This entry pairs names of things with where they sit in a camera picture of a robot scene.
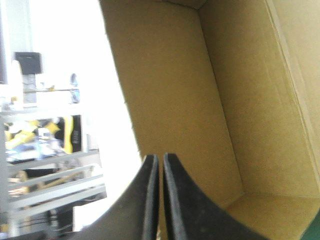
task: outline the white shelf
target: white shelf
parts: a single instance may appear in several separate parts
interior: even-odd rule
[[[61,105],[55,108],[30,107],[22,110],[8,110],[0,112],[0,118],[5,123],[15,121],[30,121],[36,119],[51,119],[64,116],[82,115],[80,104]]]
[[[8,183],[8,177],[18,171],[32,169],[50,164],[68,162],[86,156],[99,154],[98,149],[88,149],[88,132],[86,128],[86,118],[80,104],[69,104],[57,106],[55,108],[30,107],[22,110],[9,110],[0,112],[0,219],[6,219],[9,223],[9,236],[16,237],[19,235],[19,221],[26,217],[31,217],[45,211],[55,209],[72,202],[85,199],[87,197],[105,193],[105,183],[103,175],[88,176],[70,181],[46,189],[33,191],[18,198],[9,196],[10,190],[21,187],[33,186],[38,183],[58,179],[64,176],[70,176],[74,173],[89,171],[96,165],[79,166],[65,171],[59,171],[53,174],[35,177],[25,182]],[[62,156],[52,156],[41,160],[34,160],[24,163],[10,164],[7,162],[6,154],[6,136],[4,123],[14,123],[16,121],[31,121],[40,119],[53,119],[65,116],[81,116],[81,150],[72,154]]]
[[[79,151],[79,152],[74,152],[72,154],[66,154],[63,156],[52,156],[52,157],[44,158],[42,160],[35,160],[35,161],[29,161],[24,163],[18,163],[15,165],[9,165],[8,171],[10,174],[14,174],[21,170],[31,169],[39,166],[48,165],[48,164],[56,164],[63,161],[70,161],[72,159],[78,159],[81,157],[95,155],[98,153],[99,153],[99,150],[95,149],[95,150],[89,150],[88,152]]]

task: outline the shelf rack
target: shelf rack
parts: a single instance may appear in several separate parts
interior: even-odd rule
[[[42,160],[18,163],[15,165],[7,163],[5,123],[77,115],[81,115],[82,118],[81,151],[62,156],[52,156]],[[86,131],[87,128],[84,119],[85,114],[82,111],[80,104],[70,104],[51,109],[34,107],[0,112],[0,224],[9,226],[9,237],[17,237],[20,235],[19,222],[26,217],[31,217],[96,194],[105,193],[104,177],[100,174],[37,190],[17,198],[11,198],[9,196],[9,191],[21,187],[33,186],[44,181],[70,176],[79,172],[88,171],[89,173],[92,173],[93,168],[97,167],[95,164],[59,171],[53,174],[32,178],[25,182],[8,183],[9,176],[25,169],[61,162],[65,163],[81,157],[99,154],[98,149],[88,148],[88,133]]]

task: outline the shelf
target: shelf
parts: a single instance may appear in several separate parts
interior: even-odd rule
[[[3,122],[11,123],[15,121],[30,121],[36,119],[51,119],[63,116],[82,115],[80,104],[69,104],[57,106],[55,108],[30,107],[22,110],[8,110],[0,112]]]
[[[15,165],[9,165],[8,171],[10,174],[14,174],[14,173],[17,173],[18,171],[21,171],[21,170],[35,168],[35,167],[44,166],[44,165],[48,165],[48,164],[56,164],[56,163],[63,162],[63,161],[70,161],[72,159],[91,156],[91,155],[95,155],[98,153],[99,153],[99,150],[95,149],[95,150],[89,150],[88,152],[80,151],[80,152],[75,152],[75,153],[67,154],[67,155],[63,155],[63,156],[52,156],[52,157],[48,157],[48,158],[45,158],[42,160],[35,160],[35,161],[29,161],[29,162],[24,162],[24,163],[18,163]]]
[[[18,197],[9,203],[10,209],[19,209],[28,207],[30,205],[38,204],[41,202],[48,201],[50,199],[60,198],[65,195],[73,194],[78,191],[83,191],[88,188],[103,185],[103,175],[92,176],[83,178],[76,181],[70,181],[57,186],[49,187],[47,189],[34,191]]]
[[[50,180],[54,180],[54,179],[58,179],[64,176],[68,176],[74,173],[80,173],[86,170],[90,170],[92,168],[94,168],[96,165],[95,164],[91,164],[91,165],[86,165],[86,166],[81,166],[81,167],[75,167],[69,170],[65,170],[65,171],[58,171],[56,173],[52,173],[49,175],[45,175],[45,176],[40,176],[40,177],[35,177],[33,179],[24,181],[24,182],[19,182],[19,183],[12,183],[8,186],[8,190],[14,190],[14,189],[18,189],[21,187],[30,187],[33,185],[36,185],[38,183],[42,183],[45,181],[50,181]]]
[[[72,194],[70,196],[65,196],[65,197],[57,199],[57,200],[53,200],[53,201],[50,201],[50,202],[47,202],[47,203],[44,203],[44,204],[41,204],[38,206],[28,208],[26,210],[14,211],[10,214],[10,217],[12,220],[21,220],[26,217],[34,216],[39,213],[44,213],[44,212],[49,211],[51,209],[55,209],[55,208],[67,205],[67,204],[73,203],[73,202],[81,200],[81,199],[88,198],[88,197],[96,195],[96,194],[104,193],[105,191],[106,191],[106,187],[104,185],[96,186],[96,187],[90,188],[88,190]]]

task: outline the brown cardboard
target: brown cardboard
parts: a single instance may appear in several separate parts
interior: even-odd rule
[[[246,194],[227,210],[271,240],[300,240],[319,205],[316,198]]]
[[[320,206],[314,1],[170,2],[101,1],[141,155],[176,153],[236,219],[298,240]]]
[[[268,0],[292,84],[320,172],[320,3]]]
[[[166,0],[174,4],[180,4],[194,9],[199,9],[207,0]]]
[[[319,198],[299,103],[262,0],[209,0],[200,18],[247,193]]]
[[[203,191],[229,205],[243,187],[197,11],[150,0],[101,5],[141,155],[177,153]]]

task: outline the black device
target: black device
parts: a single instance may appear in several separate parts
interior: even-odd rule
[[[267,240],[212,202],[186,172],[177,155],[165,154],[163,173],[169,240]]]
[[[15,52],[23,75],[42,74],[42,58],[39,52]]]

